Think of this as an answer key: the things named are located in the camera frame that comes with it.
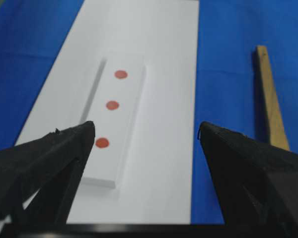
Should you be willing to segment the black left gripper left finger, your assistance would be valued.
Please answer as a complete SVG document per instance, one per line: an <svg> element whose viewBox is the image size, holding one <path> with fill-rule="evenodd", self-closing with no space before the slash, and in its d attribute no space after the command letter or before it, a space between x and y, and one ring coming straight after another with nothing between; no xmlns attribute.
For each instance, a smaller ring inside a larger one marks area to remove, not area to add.
<svg viewBox="0 0 298 238"><path fill-rule="evenodd" d="M0 150L1 238L83 236L67 219L94 140L87 121Z"/></svg>

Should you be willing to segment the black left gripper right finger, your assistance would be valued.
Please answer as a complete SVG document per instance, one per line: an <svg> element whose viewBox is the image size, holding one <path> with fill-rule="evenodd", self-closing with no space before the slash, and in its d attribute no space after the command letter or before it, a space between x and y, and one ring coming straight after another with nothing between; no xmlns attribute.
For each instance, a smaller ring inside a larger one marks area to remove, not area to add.
<svg viewBox="0 0 298 238"><path fill-rule="evenodd" d="M229 238L298 238L298 154L202 122L198 130Z"/></svg>

